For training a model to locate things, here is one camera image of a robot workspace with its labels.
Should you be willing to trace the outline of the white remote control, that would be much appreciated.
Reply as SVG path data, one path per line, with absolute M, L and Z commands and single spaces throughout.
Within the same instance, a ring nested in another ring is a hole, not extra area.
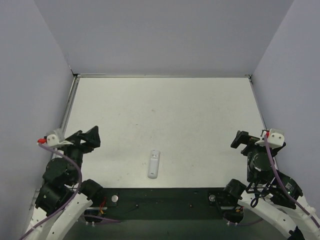
M 155 149 L 153 149 L 150 153 L 148 172 L 147 172 L 147 177 L 149 179 L 156 179 L 158 177 L 160 155 L 161 155 L 161 152 Z

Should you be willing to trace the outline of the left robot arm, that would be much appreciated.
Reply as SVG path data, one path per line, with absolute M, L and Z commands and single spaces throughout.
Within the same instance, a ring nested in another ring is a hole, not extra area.
M 46 165 L 33 216 L 21 239 L 62 240 L 85 210 L 103 199 L 103 187 L 92 179 L 83 180 L 81 172 L 84 154 L 101 145 L 99 127 L 69 137 L 57 128 L 37 144 L 56 157 Z

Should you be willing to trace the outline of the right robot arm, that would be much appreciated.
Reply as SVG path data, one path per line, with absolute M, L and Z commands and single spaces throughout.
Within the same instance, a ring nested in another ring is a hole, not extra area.
M 320 219 L 297 182 L 280 172 L 275 156 L 286 146 L 284 132 L 264 129 L 259 137 L 238 131 L 231 143 L 247 158 L 247 184 L 232 179 L 224 188 L 235 201 L 232 210 L 224 210 L 227 225 L 243 227 L 244 211 L 249 210 L 274 226 L 287 240 L 318 240 Z

